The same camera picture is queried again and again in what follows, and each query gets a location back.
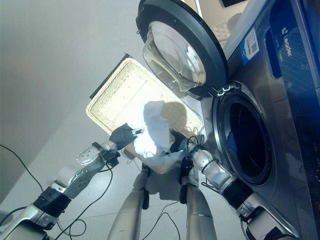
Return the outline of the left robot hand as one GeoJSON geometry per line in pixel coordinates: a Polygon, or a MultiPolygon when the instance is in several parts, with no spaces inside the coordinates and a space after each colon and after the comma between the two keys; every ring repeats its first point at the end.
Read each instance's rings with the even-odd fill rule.
{"type": "Polygon", "coordinates": [[[131,128],[127,123],[116,128],[109,140],[115,145],[117,150],[121,150],[130,143],[132,143],[138,135],[144,132],[143,128],[131,128]]]}

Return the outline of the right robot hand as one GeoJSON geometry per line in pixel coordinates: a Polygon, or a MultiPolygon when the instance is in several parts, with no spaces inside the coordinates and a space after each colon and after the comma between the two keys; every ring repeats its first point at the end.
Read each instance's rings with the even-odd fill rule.
{"type": "Polygon", "coordinates": [[[172,153],[186,151],[188,138],[185,137],[182,133],[174,130],[173,128],[170,129],[170,133],[174,138],[173,144],[170,147],[170,151],[172,153]]]}

